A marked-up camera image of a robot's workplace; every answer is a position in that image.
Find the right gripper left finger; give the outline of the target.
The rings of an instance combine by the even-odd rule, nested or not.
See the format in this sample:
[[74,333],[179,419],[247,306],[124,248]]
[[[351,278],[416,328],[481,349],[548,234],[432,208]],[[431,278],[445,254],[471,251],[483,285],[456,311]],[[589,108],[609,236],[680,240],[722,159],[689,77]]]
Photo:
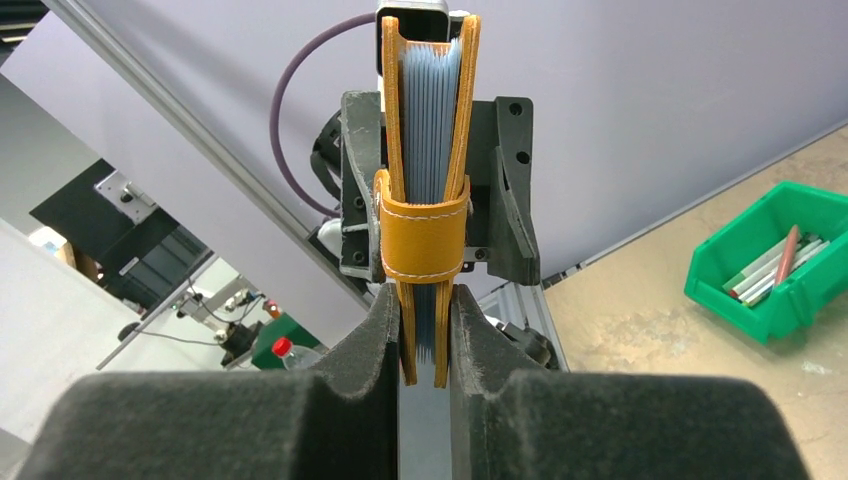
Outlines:
[[87,376],[54,405],[23,479],[394,479],[400,306],[297,370]]

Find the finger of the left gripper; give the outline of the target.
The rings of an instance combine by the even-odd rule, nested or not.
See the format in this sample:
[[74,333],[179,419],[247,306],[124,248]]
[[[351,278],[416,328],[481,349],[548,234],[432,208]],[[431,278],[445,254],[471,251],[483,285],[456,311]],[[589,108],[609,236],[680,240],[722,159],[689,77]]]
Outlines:
[[381,96],[349,91],[341,100],[340,271],[370,283],[383,283],[379,222],[373,183],[382,161]]
[[527,97],[474,101],[466,162],[471,215],[464,269],[484,263],[489,275],[524,286],[541,283],[531,213],[533,126]]

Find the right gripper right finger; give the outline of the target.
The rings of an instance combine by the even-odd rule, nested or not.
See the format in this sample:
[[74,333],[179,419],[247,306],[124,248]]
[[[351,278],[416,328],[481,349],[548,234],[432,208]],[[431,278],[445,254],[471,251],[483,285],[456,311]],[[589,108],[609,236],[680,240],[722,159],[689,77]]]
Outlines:
[[450,306],[456,479],[805,479],[784,418],[728,377],[548,370],[489,324],[469,289]]

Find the yellow leather card holder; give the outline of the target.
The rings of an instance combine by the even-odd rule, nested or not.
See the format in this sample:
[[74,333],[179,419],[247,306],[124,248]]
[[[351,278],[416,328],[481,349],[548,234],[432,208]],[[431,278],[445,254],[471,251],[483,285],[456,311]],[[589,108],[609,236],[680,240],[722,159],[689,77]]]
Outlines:
[[380,260],[400,302],[404,381],[416,384],[428,363],[436,388],[448,383],[449,305],[471,211],[467,154],[482,31],[478,15],[458,21],[458,35],[445,40],[408,37],[397,15],[379,21],[387,147],[374,176]]

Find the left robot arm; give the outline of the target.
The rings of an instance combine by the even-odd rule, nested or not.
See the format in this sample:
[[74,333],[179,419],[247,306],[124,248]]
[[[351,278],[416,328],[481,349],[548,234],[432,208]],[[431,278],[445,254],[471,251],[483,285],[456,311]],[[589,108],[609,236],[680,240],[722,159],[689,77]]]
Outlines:
[[[566,358],[541,298],[540,249],[531,218],[533,126],[534,105],[527,97],[474,101],[461,270],[483,266],[489,276],[504,280],[504,286],[484,296],[484,312],[498,319],[498,329],[537,363],[565,371]],[[386,279],[373,180],[386,165],[387,152],[380,93],[350,91],[311,154],[315,174],[338,202],[338,215],[308,240],[360,291]]]

